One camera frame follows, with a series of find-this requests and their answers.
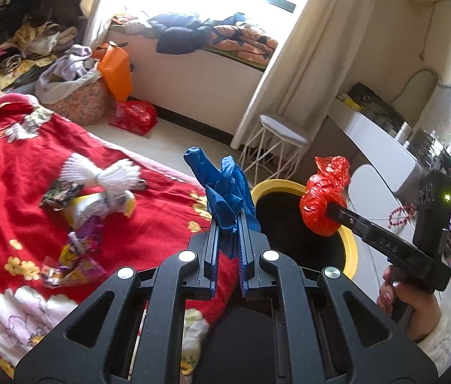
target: trash can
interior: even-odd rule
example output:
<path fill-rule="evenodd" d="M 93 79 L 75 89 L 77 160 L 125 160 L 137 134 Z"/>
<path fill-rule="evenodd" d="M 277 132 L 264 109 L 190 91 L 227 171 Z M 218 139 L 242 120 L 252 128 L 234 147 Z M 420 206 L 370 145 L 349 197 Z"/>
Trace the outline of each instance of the trash can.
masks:
<path fill-rule="evenodd" d="M 252 189 L 256 217 L 270 247 L 291 257 L 299 266 L 320 271 L 334 266 L 353 278 L 357 245 L 350 229 L 341 226 L 330 237 L 320 236 L 302 220 L 299 202 L 306 187 L 289 180 L 265 180 Z"/>

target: red blanket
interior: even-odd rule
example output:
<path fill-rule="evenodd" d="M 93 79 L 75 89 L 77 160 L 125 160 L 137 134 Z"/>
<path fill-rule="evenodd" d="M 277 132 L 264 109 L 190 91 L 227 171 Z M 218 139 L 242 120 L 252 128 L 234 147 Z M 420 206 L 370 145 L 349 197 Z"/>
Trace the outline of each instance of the red blanket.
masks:
<path fill-rule="evenodd" d="M 44 258 L 58 258 L 70 230 L 60 214 L 40 208 L 39 202 L 73 152 L 101 168 L 130 156 L 149 185 L 135 195 L 137 206 L 130 219 L 112 214 L 104 220 L 103 248 L 96 259 L 108 274 L 124 265 L 138 270 L 158 266 L 186 248 L 192 233 L 209 228 L 206 198 L 193 179 L 183 180 L 175 171 L 160 170 L 160 165 L 156 169 L 138 155 L 127 156 L 27 96 L 1 97 L 0 366 L 9 375 L 19 359 L 98 286 L 48 289 L 39 280 Z M 204 329 L 215 322 L 237 278 L 236 262 L 221 255 L 216 297 L 188 301 L 187 308 L 200 311 L 190 311 L 189 322 L 204 322 Z"/>

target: black baseboard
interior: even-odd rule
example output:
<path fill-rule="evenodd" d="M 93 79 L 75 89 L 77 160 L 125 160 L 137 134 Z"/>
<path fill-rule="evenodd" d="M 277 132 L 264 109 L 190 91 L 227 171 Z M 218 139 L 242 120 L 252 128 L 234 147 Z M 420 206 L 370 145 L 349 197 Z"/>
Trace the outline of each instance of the black baseboard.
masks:
<path fill-rule="evenodd" d="M 136 98 L 130 97 L 130 100 L 135 101 Z M 210 139 L 219 141 L 223 144 L 229 145 L 233 140 L 233 135 L 229 134 L 228 132 L 223 132 L 218 128 L 212 127 L 211 125 L 204 124 L 200 121 L 194 120 L 193 118 L 189 118 L 187 116 L 178 114 L 177 112 L 170 111 L 169 109 L 159 107 L 158 105 L 155 105 L 154 107 L 156 108 L 158 117 L 162 120 L 180 125 L 181 127 L 187 128 L 193 132 L 197 132 L 203 136 L 209 137 Z"/>

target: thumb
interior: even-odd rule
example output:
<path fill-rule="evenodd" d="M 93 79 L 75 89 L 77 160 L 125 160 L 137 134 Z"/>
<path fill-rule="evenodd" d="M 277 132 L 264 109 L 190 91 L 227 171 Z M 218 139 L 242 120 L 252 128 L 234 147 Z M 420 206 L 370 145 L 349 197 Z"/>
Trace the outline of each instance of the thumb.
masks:
<path fill-rule="evenodd" d="M 396 292 L 398 299 L 404 303 L 408 303 L 416 310 L 427 308 L 430 298 L 433 296 L 417 288 L 413 284 L 408 283 L 394 282 L 393 289 Z"/>

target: triangular cutout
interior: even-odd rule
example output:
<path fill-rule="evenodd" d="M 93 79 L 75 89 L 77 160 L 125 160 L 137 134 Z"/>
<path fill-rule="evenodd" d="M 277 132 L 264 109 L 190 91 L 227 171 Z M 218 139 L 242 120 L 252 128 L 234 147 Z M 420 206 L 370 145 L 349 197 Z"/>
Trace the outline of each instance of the triangular cutout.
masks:
<path fill-rule="evenodd" d="M 389 331 L 351 293 L 344 296 L 348 310 L 364 347 L 370 347 L 389 338 Z"/>
<path fill-rule="evenodd" d="M 99 300 L 96 300 L 76 323 L 69 328 L 66 333 L 67 339 L 92 348 L 97 341 L 114 296 L 115 293 L 112 291 L 104 292 L 99 297 Z"/>

